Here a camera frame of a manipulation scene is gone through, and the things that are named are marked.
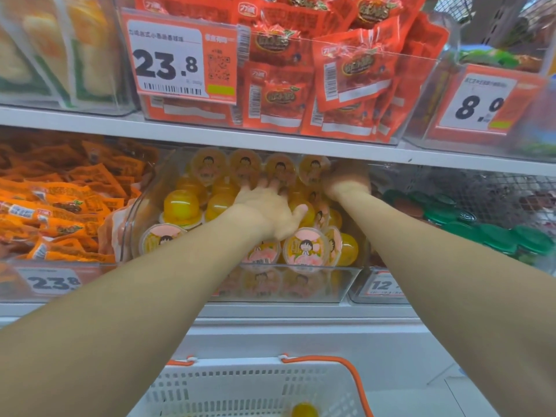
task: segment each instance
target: white plastic basket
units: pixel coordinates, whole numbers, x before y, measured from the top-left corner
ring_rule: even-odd
[[[278,357],[192,361],[189,367],[166,366],[129,417],[285,417],[299,403],[312,404],[320,417],[372,417],[349,362],[354,376],[345,365],[329,361],[285,364]]]

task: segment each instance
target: floor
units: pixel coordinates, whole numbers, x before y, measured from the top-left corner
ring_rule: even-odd
[[[498,417],[468,378],[446,378],[427,389],[367,392],[375,417]]]

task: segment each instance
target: red price tag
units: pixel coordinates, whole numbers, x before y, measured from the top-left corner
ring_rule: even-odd
[[[448,84],[429,138],[495,142],[517,123],[545,84],[536,74],[469,64]]]
[[[238,29],[122,9],[137,92],[237,102]]]

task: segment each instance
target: orange basket handle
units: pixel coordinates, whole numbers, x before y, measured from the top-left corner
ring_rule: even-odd
[[[347,370],[351,373],[353,380],[355,382],[355,386],[357,387],[357,393],[359,394],[359,400],[361,401],[361,406],[363,406],[363,411],[365,412],[366,417],[374,417],[374,414],[371,411],[371,407],[369,407],[369,402],[367,401],[367,396],[365,395],[365,390],[363,389],[363,382],[361,382],[361,377],[359,376],[359,372],[355,368],[350,361],[346,360],[342,357],[334,357],[329,355],[306,355],[303,357],[293,357],[288,358],[287,355],[281,355],[278,357],[282,360],[282,363],[289,364],[289,363],[301,363],[302,361],[332,361],[335,363],[340,363],[344,365]]]

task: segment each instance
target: green lid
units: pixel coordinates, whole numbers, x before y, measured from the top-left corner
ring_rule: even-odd
[[[455,200],[453,200],[451,197],[446,196],[443,193],[437,193],[434,195],[434,199],[437,200],[438,202],[442,203],[442,204],[446,204],[448,206],[455,206]]]
[[[423,217],[434,224],[444,225],[449,222],[457,221],[460,210],[448,206],[426,205]]]
[[[471,212],[469,211],[465,211],[463,209],[458,209],[459,210],[459,220],[463,221],[463,222],[475,222],[477,220],[477,217],[475,215],[473,215]]]
[[[423,206],[426,206],[426,205],[428,205],[430,202],[433,201],[433,198],[431,198],[431,196],[426,195],[426,194],[423,193],[423,192],[418,192],[418,191],[410,192],[407,196],[408,196],[411,200],[413,200],[413,201],[415,201],[415,202],[417,202],[417,203],[420,203],[420,204],[423,205]]]
[[[463,224],[462,222],[449,222],[446,225],[443,225],[442,229],[451,234],[467,238],[475,243],[483,243],[483,237],[479,233],[477,227],[472,227],[471,225]]]
[[[384,192],[382,199],[388,204],[394,204],[394,199],[398,197],[407,198],[407,195],[404,192],[400,192],[399,190],[390,189]]]
[[[518,244],[530,252],[546,256],[554,249],[554,241],[536,228],[516,225],[511,232]]]
[[[505,255],[513,255],[518,250],[518,243],[510,230],[492,224],[479,225],[483,244]]]

